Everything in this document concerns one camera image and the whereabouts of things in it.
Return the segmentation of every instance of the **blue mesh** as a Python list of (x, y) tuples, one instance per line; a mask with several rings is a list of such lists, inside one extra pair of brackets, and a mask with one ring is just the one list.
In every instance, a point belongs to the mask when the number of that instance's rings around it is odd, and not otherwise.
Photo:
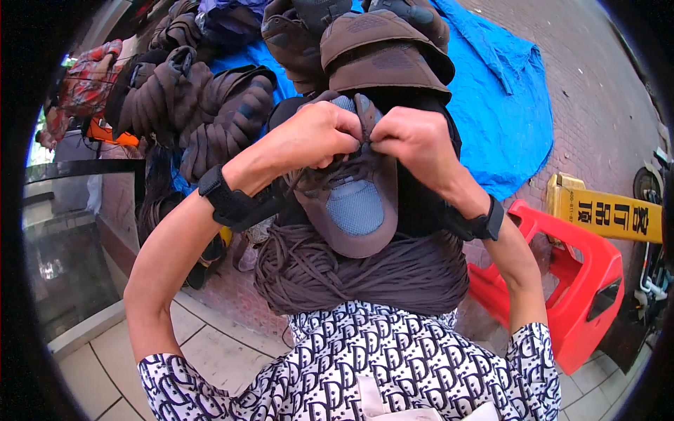
[(377, 188), (368, 180), (337, 186), (326, 202), (330, 219), (347, 235), (367, 235), (384, 222), (384, 208)]
[(348, 99), (344, 95), (338, 96), (337, 98), (333, 99), (330, 102), (332, 102), (339, 108), (343, 108), (344, 110), (356, 112), (356, 104), (353, 103), (353, 100)]

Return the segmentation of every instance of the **brown shoelace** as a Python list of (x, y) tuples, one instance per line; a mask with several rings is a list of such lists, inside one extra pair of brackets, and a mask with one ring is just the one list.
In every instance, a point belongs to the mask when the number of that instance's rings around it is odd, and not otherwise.
[(255, 289), (277, 315), (331, 310), (351, 300), (423, 315), (449, 313), (468, 292), (462, 246), (443, 231), (348, 259), (311, 225), (273, 225), (255, 264)]

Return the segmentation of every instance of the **white tile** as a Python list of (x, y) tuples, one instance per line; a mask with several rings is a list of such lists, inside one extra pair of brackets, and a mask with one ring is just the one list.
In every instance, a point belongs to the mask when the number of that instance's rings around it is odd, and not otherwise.
[(602, 355), (604, 355), (603, 352), (601, 352), (600, 350), (595, 350), (595, 351), (590, 355), (590, 358), (588, 358), (588, 360), (587, 360), (586, 362), (584, 362), (583, 364), (587, 364), (587, 363), (590, 362), (590, 361), (594, 361), (594, 360), (596, 360), (597, 358), (601, 357)]
[(175, 301), (171, 301), (171, 322), (178, 344), (182, 344), (206, 324)]
[(207, 382), (235, 396), (272, 359), (206, 326), (181, 347)]
[(561, 409), (566, 408), (583, 396), (578, 386), (571, 380), (571, 377), (560, 374), (559, 386), (561, 387)]
[(120, 397), (89, 344), (65, 357), (59, 368), (73, 397), (92, 420)]
[(602, 355), (597, 358), (595, 362), (604, 370), (607, 376), (612, 375), (618, 369), (618, 364), (615, 364), (614, 361), (608, 355)]
[(615, 402), (611, 408), (604, 414), (604, 416), (601, 418), (601, 421), (614, 421), (617, 417), (617, 415), (620, 413), (620, 409), (623, 407), (625, 404), (625, 400), (627, 399), (627, 393), (624, 393), (618, 400)]
[(564, 412), (573, 421), (599, 421), (606, 414), (611, 404), (598, 387), (583, 396)]
[(110, 374), (110, 378), (121, 390), (129, 403), (146, 420), (154, 415), (148, 405), (148, 397), (143, 389), (138, 369), (133, 359), (127, 321), (115, 325), (110, 330), (91, 341), (96, 354)]
[(627, 387), (627, 378), (622, 371), (616, 370), (604, 383), (600, 386), (601, 391), (604, 392), (604, 395), (609, 400), (609, 403), (613, 405), (620, 395), (625, 391)]
[(227, 319), (217, 311), (208, 308), (182, 291), (176, 294), (175, 300), (217, 330), (224, 332), (226, 335), (233, 337), (237, 341), (241, 341), (260, 352), (277, 357), (287, 354), (288, 351), (290, 351), (290, 348), (285, 346), (284, 343), (255, 333), (248, 328)]
[(136, 411), (124, 400), (120, 399), (112, 408), (108, 410), (98, 421), (143, 421)]
[(608, 375), (604, 373), (604, 370), (601, 369), (596, 361), (583, 364), (571, 375), (571, 378), (576, 382), (576, 385), (583, 394), (599, 386), (607, 377)]
[(634, 364), (630, 368), (630, 371), (628, 371), (627, 374), (625, 375), (627, 377), (627, 381), (632, 381), (632, 379), (637, 374), (641, 375), (644, 368), (646, 368), (646, 363), (648, 362), (649, 359), (650, 359), (650, 348), (648, 346), (643, 346), (639, 351), (639, 355), (637, 355)]

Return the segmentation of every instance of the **yellow warning sign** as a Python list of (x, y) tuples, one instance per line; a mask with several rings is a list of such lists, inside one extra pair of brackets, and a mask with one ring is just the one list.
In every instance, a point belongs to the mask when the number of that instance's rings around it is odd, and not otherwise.
[(662, 206), (630, 197), (557, 186), (553, 215), (605, 238), (662, 243)]

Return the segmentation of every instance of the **woman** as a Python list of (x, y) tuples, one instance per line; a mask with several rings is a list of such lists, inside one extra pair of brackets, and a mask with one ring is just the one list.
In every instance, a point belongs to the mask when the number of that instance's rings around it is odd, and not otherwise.
[[(324, 168), (334, 155), (356, 151), (361, 136), (357, 115), (328, 102), (309, 104), (228, 162), (222, 175), (232, 191), (253, 196), (289, 171)], [(393, 108), (370, 140), (464, 218), (489, 213), (490, 198), (459, 163), (441, 114)], [(506, 358), (453, 332), (456, 312), (429, 317), (352, 301), (292, 316), (295, 347), (238, 397), (207, 384), (184, 359), (169, 309), (220, 230), (213, 211), (196, 193), (176, 207), (143, 245), (124, 293), (133, 353), (158, 419), (557, 418), (561, 397), (541, 274), (508, 218), (497, 241), (484, 240), (510, 293)]]

